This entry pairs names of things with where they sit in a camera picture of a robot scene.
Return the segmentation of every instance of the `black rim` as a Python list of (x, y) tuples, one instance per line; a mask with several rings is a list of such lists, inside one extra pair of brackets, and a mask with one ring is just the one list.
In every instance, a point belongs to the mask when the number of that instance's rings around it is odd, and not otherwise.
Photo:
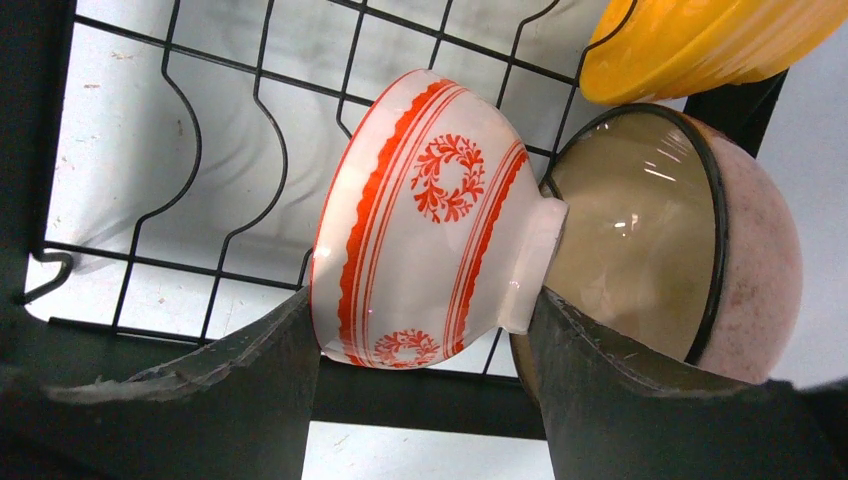
[(682, 113), (672, 110), (661, 105), (652, 103), (634, 103), (623, 105), (620, 107), (608, 110), (594, 120), (586, 124), (565, 144), (562, 153), (555, 162), (548, 165), (545, 176), (542, 179), (542, 184), (547, 186), (551, 193), (558, 199), (562, 199), (562, 194), (556, 184), (551, 180), (551, 172), (557, 163), (562, 161), (568, 150), (580, 140), (589, 130), (594, 129), (599, 124), (615, 117), (627, 115), (630, 113), (647, 113), (662, 117), (680, 129), (686, 138), (692, 142), (695, 152), (701, 159), (701, 164), (707, 174), (707, 181), (710, 185), (710, 194), (713, 201), (713, 213), (715, 215), (715, 254), (713, 257), (713, 272), (710, 280), (710, 290), (707, 293), (707, 301), (704, 306), (704, 314), (701, 317), (701, 324), (698, 326), (698, 332), (695, 334), (695, 339), (692, 341), (692, 346), (689, 347), (689, 353), (686, 354), (684, 362), (690, 365), (697, 365), (704, 354), (704, 349), (710, 340), (713, 324), (715, 323), (716, 315), (718, 314), (719, 303), (721, 301), (721, 288), (724, 283), (724, 271), (727, 262), (728, 249), (728, 215), (727, 215), (727, 197), (725, 195), (724, 182), (721, 178), (718, 164), (716, 163), (715, 155), (710, 149), (707, 140), (701, 134), (697, 127)]

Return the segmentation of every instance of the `red wreath pattern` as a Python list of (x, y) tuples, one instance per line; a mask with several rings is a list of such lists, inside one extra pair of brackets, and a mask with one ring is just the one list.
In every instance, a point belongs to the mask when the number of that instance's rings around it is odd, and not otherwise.
[[(465, 174), (460, 186), (448, 193), (439, 186), (439, 176), (442, 164), (450, 162), (465, 167)], [(461, 135), (439, 135), (427, 144), (415, 164), (411, 183), (418, 211), (433, 223), (458, 221), (483, 194), (484, 173), (483, 157), (476, 143)]]
[[(432, 362), (439, 353), (439, 344), (430, 335), (411, 328), (383, 335), (383, 338), (377, 340), (375, 350), (383, 365), (392, 368), (414, 368)], [(414, 350), (415, 358), (399, 359), (398, 354), (403, 350)]]

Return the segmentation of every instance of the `yellow dish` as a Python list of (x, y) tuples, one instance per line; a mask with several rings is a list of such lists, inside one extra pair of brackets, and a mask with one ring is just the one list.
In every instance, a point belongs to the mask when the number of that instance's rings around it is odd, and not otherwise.
[[(612, 0), (591, 43), (612, 32), (634, 0)], [(678, 98), (771, 77), (848, 18), (837, 0), (636, 0), (632, 15), (592, 49), (580, 76), (592, 102)]]

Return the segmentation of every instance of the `tableware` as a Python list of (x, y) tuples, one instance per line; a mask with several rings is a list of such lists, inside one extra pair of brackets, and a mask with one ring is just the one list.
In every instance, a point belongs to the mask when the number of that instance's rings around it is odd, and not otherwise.
[(679, 98), (764, 80), (827, 39), (848, 18), (830, 0), (612, 0), (580, 74), (590, 101)]
[(408, 369), (488, 330), (525, 333), (567, 205), (543, 198), (518, 134), (429, 70), (389, 86), (342, 156), (312, 258), (330, 358)]
[[(653, 104), (605, 112), (563, 152), (542, 190), (569, 204), (559, 248), (571, 254), (556, 255), (545, 285), (659, 353), (765, 381), (802, 277), (797, 231), (768, 174), (720, 133)], [(511, 341), (526, 372), (527, 340)]]

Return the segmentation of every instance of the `white bowl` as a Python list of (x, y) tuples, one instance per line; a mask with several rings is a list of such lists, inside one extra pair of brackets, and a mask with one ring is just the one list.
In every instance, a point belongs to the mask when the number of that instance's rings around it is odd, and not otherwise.
[(527, 159), (503, 115), (455, 82), (415, 70), (389, 86), (342, 157), (314, 245), (324, 353), (420, 368), (496, 326), (526, 333), (567, 212)]

